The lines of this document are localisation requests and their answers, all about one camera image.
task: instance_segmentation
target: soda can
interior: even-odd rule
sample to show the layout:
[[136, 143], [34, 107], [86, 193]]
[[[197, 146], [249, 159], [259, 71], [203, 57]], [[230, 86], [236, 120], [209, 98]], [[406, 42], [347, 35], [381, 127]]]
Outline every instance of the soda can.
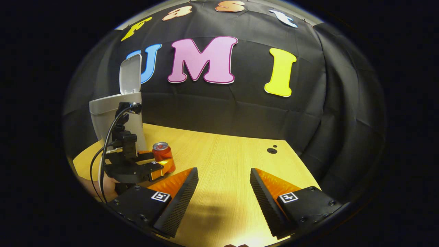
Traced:
[[166, 173], [171, 173], [175, 171], [175, 163], [172, 157], [171, 147], [166, 142], [157, 142], [152, 146], [152, 153], [154, 154], [155, 161], [159, 162], [162, 160], [167, 160], [167, 165], [164, 168], [169, 168]]

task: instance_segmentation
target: table surface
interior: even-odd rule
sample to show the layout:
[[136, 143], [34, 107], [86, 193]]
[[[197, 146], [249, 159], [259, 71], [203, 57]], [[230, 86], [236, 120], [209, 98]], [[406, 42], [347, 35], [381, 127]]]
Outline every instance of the table surface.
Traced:
[[[147, 145], [167, 142], [179, 173], [198, 168], [199, 181], [175, 238], [188, 246], [223, 247], [228, 244], [263, 247], [280, 242], [271, 236], [250, 185], [250, 169], [259, 168], [300, 188], [315, 186], [314, 177], [283, 140], [258, 139], [143, 125]], [[276, 154], [267, 152], [277, 145]], [[96, 142], [73, 163], [78, 175], [90, 179], [90, 161], [101, 148]], [[93, 166], [97, 180], [99, 159]]]

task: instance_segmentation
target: cable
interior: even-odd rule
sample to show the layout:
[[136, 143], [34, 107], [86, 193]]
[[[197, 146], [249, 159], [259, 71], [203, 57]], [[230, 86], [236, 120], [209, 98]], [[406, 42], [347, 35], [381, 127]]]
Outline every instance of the cable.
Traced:
[[110, 139], [111, 132], [112, 132], [113, 127], [116, 124], [116, 122], [119, 120], [119, 118], [123, 114], [125, 114], [127, 111], [129, 111], [132, 107], [133, 106], [129, 106], [129, 107], [125, 108], [116, 116], [116, 118], [114, 119], [113, 123], [110, 126], [110, 129], [108, 130], [108, 134], [107, 134], [107, 137], [105, 139], [105, 143], [104, 143], [104, 147], [103, 147], [104, 152], [102, 153], [102, 159], [101, 159], [101, 162], [99, 165], [99, 180], [98, 180], [99, 187], [100, 187], [101, 193], [102, 193], [102, 197], [104, 198], [105, 203], [108, 203], [108, 202], [107, 202], [107, 198], [105, 198], [105, 193], [104, 193], [104, 185], [103, 185], [104, 173], [102, 172], [102, 169], [104, 168], [105, 154], [107, 153], [108, 140]]
[[94, 186], [94, 183], [93, 183], [93, 177], [92, 177], [92, 175], [91, 175], [91, 170], [92, 170], [92, 167], [93, 167], [94, 160], [95, 160], [96, 157], [102, 152], [102, 150], [104, 150], [104, 147], [102, 147], [102, 148], [101, 148], [101, 149], [100, 149], [100, 150], [94, 155], [93, 159], [91, 160], [91, 164], [90, 164], [90, 180], [91, 180], [91, 184], [93, 185], [93, 189], [94, 189], [94, 191], [96, 192], [97, 196], [99, 197], [99, 199], [101, 200], [101, 202], [104, 202], [104, 201], [102, 200], [101, 196], [99, 195], [99, 193], [97, 192], [96, 187]]

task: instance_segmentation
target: can lid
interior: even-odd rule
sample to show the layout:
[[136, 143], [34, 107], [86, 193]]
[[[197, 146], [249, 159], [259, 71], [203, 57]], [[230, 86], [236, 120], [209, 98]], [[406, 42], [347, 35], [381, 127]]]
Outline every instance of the can lid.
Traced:
[[153, 150], [157, 150], [157, 151], [161, 151], [161, 150], [165, 150], [169, 147], [168, 143], [166, 142], [157, 142], [156, 144], [154, 144], [152, 146]]

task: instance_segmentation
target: letter m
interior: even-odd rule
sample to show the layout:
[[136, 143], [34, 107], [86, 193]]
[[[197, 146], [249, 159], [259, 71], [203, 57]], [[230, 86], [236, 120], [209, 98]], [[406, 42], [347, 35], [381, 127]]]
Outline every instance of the letter m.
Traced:
[[209, 70], [203, 77], [205, 81], [219, 84], [234, 82], [235, 77], [230, 73], [230, 60], [232, 48], [236, 43], [238, 43], [237, 38], [220, 36], [214, 38], [204, 51], [200, 52], [192, 39], [175, 41], [172, 44], [175, 48], [174, 63], [168, 81], [184, 82], [187, 78], [183, 73], [185, 64], [192, 80], [198, 80], [204, 67], [209, 63]]

